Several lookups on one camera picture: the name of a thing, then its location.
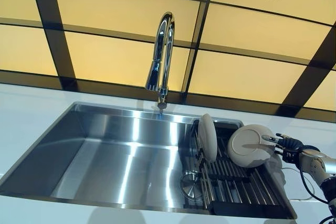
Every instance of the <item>plate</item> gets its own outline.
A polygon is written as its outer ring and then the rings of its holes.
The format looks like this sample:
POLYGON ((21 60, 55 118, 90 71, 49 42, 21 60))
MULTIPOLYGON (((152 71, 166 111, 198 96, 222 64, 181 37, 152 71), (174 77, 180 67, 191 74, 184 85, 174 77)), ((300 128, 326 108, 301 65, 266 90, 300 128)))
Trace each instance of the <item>plate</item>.
POLYGON ((209 114, 204 114, 198 124, 198 139, 203 148, 204 157, 209 162, 216 161, 217 135, 214 121, 209 114))

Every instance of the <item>sink drain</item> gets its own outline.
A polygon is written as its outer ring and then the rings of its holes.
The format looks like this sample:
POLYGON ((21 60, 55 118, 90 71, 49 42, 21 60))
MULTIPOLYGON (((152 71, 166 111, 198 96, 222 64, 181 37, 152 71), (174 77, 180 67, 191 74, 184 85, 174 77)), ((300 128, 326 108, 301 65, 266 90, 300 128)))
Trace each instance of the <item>sink drain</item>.
POLYGON ((183 195, 193 201, 202 200, 201 181, 198 172, 187 171, 180 180, 183 195))

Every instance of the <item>stainless steel sink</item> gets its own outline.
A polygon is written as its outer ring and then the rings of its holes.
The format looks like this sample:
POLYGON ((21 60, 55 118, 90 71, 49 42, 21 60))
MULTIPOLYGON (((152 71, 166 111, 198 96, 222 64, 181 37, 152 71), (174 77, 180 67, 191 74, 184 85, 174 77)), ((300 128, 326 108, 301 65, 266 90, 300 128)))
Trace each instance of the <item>stainless steel sink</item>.
POLYGON ((180 184, 186 172, 198 170, 191 144, 197 119, 74 103, 2 177, 0 194, 208 214, 180 184))

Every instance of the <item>white bowl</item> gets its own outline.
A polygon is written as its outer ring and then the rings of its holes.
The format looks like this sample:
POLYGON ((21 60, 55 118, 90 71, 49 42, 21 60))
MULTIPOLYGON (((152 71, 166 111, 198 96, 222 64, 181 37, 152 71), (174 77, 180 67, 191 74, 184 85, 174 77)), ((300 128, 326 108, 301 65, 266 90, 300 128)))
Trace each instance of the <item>white bowl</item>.
POLYGON ((269 128, 258 124, 246 125, 235 131, 227 146, 231 160, 241 167, 262 165, 275 149, 275 143, 264 140, 262 135, 274 136, 269 128))

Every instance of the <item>white plate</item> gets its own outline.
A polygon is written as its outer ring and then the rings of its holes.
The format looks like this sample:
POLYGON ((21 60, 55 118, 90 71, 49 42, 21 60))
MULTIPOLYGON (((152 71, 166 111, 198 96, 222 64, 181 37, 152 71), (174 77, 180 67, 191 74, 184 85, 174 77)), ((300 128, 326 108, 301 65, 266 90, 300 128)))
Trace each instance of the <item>white plate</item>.
POLYGON ((258 124, 237 129, 227 145, 231 160, 241 167, 262 165, 271 157, 275 149, 275 143, 264 140, 262 135, 274 136, 269 128, 258 124))
POLYGON ((217 135, 214 121, 209 114, 204 114, 198 124, 198 139, 203 148, 204 157, 209 162, 216 161, 217 135))

